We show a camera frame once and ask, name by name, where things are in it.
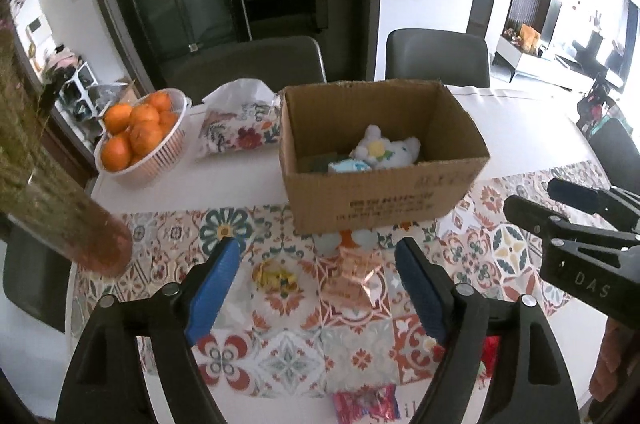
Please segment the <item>dining table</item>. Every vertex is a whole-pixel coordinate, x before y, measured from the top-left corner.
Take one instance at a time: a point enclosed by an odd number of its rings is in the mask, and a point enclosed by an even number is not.
[[[135,190],[108,174],[97,178],[92,197],[129,225],[133,258],[119,279],[72,266],[65,327],[70,356],[101,295],[113,293],[120,301],[149,297],[206,260],[222,236],[234,236],[241,242],[241,266],[210,335],[193,347],[225,419],[335,423],[329,395],[373,383],[397,386],[396,422],[408,423],[440,359],[428,345],[392,259],[399,239],[412,236],[455,282],[506,300],[533,295],[562,351],[576,404],[583,406],[590,399],[588,385],[607,317],[540,277],[539,239],[510,226],[502,207],[509,194],[519,194],[562,210],[574,222],[608,227],[598,216],[552,202],[546,184],[561,177],[606,188],[609,181],[587,141],[552,99],[518,90],[448,88],[491,155],[468,194],[439,220],[407,220],[348,234],[295,232],[277,144],[196,158],[195,136],[206,106],[192,107],[194,142],[173,170]],[[345,240],[386,257],[370,311],[341,311],[322,299],[323,282],[335,273],[336,249]],[[258,288],[254,271],[265,260],[279,261],[295,274],[297,289]],[[150,343],[138,338],[138,347],[156,419],[172,423]],[[478,421],[489,383],[481,368],[464,422]]]

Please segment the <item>black gripper frame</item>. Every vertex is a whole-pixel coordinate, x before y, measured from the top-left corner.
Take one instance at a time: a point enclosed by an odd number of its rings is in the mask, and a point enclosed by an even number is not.
[[[640,328],[640,197],[628,191],[591,189],[553,179],[553,200],[599,214],[618,230],[579,226],[525,198],[505,200],[507,220],[542,239],[540,276],[559,289]]]
[[[66,372],[56,424],[157,424],[137,336],[151,338],[176,424],[226,423],[202,380],[184,330],[191,300],[229,240],[223,238],[181,284],[168,283],[151,298],[124,303],[113,295],[100,298]]]
[[[580,422],[560,348],[533,296],[515,303],[485,298],[471,285],[454,285],[412,238],[398,245],[411,251],[442,300],[444,323],[450,328],[445,355],[411,424],[462,422],[487,336],[500,336],[500,345],[479,424]]]

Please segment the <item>blue gripper pad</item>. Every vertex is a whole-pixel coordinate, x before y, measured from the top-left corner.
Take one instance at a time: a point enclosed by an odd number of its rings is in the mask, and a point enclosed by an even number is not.
[[[200,338],[209,335],[239,267],[240,243],[233,239],[226,244],[191,300],[189,320],[184,329],[184,335],[190,346]]]
[[[428,336],[444,345],[447,330],[440,296],[422,270],[415,256],[401,240],[396,245],[396,269],[404,289],[409,293],[415,312]]]

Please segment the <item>white table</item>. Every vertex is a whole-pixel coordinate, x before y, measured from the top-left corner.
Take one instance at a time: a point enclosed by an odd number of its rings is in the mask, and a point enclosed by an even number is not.
[[[548,99],[514,90],[479,90],[470,86],[452,86],[450,89],[475,120],[492,156],[479,179],[565,166],[584,160],[597,162],[575,125],[558,113]],[[193,129],[199,130],[204,120],[204,107],[194,107],[191,115]],[[192,146],[176,168],[152,187],[130,191],[100,175],[92,196],[113,213],[255,206],[287,201],[277,148],[229,153],[200,162],[193,157],[195,149]],[[70,351],[69,315],[75,274],[73,266],[66,311]],[[589,396],[588,383],[605,322],[604,314],[575,299],[550,318],[580,405]],[[162,424],[173,422],[159,379],[146,374],[145,379],[158,421]],[[412,414],[413,402],[416,405],[420,402],[425,389],[425,382],[398,388],[403,414],[405,404]],[[486,390],[474,394],[465,422],[475,423],[478,420],[485,396]],[[308,417],[310,422],[335,423],[333,406],[328,398],[267,400],[241,396],[229,389],[228,396],[217,395],[216,402],[231,423],[293,424],[300,421],[303,412],[313,415],[312,419]],[[399,422],[408,423],[409,419]]]

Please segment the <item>red candy package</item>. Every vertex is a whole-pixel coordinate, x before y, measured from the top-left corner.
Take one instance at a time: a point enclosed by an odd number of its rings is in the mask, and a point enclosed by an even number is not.
[[[379,417],[383,422],[400,418],[395,384],[382,388],[363,388],[356,392],[339,391],[332,397],[338,424],[354,424],[367,415]]]

